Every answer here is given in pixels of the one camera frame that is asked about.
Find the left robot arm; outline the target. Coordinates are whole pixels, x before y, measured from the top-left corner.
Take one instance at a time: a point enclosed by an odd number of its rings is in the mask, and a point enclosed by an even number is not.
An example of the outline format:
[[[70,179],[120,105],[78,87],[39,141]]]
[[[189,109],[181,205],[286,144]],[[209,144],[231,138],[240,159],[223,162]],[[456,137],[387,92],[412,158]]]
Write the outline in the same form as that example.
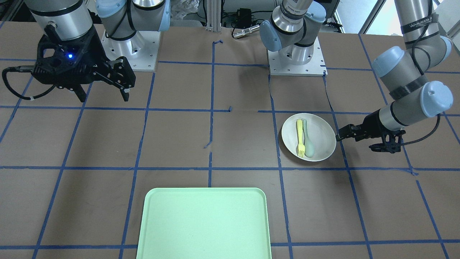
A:
[[[283,0],[269,20],[260,25],[261,40],[269,51],[286,47],[309,48],[318,31],[313,22],[323,22],[322,9],[312,0]],[[452,42],[439,34],[438,15],[431,0],[396,0],[396,11],[406,49],[384,51],[372,69],[389,90],[393,102],[368,115],[360,125],[340,128],[337,141],[380,138],[380,146],[401,145],[404,128],[441,113],[453,105],[450,89],[429,81],[426,72],[449,56]]]

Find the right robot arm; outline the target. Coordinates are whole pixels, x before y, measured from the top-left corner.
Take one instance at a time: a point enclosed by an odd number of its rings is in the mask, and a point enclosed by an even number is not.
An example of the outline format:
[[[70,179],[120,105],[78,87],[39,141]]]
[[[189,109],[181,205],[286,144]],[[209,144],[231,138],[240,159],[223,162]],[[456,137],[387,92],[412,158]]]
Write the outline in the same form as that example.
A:
[[[81,102],[82,85],[103,81],[116,87],[125,102],[135,86],[132,58],[146,57],[142,31],[167,31],[169,0],[97,0],[97,15],[115,57],[107,56],[83,0],[26,0],[25,5],[44,30],[33,67],[20,69],[50,89],[67,89]]]

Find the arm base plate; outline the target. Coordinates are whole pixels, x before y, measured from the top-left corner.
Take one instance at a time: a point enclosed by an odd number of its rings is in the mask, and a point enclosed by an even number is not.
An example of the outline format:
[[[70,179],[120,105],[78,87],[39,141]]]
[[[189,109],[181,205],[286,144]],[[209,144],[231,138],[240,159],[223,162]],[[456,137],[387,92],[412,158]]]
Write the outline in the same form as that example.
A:
[[[102,36],[102,46],[110,60],[124,56],[135,72],[154,72],[161,42],[161,32],[138,31],[131,39],[116,41]]]
[[[267,50],[272,76],[325,77],[328,75],[319,38],[312,46],[288,46],[280,51]]]

